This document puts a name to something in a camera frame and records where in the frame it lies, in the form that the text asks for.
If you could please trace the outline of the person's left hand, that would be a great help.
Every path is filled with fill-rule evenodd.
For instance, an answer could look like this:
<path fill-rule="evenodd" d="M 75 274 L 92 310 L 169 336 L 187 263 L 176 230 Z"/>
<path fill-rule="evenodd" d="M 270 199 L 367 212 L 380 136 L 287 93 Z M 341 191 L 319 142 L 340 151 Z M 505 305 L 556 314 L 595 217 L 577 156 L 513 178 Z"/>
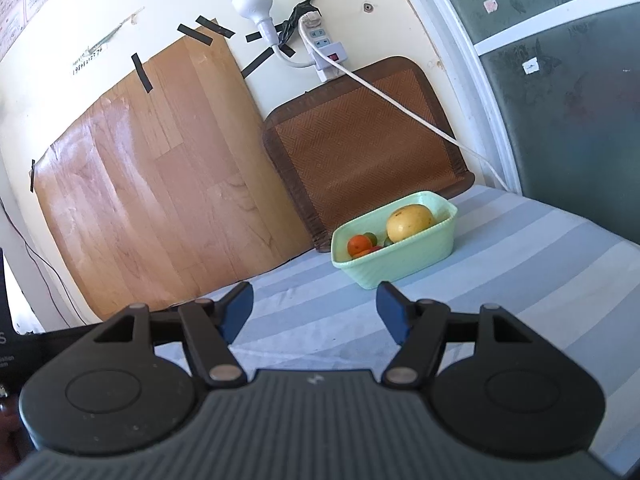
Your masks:
<path fill-rule="evenodd" d="M 8 474 L 30 453 L 32 447 L 18 411 L 18 397 L 1 387 L 0 470 Z"/>

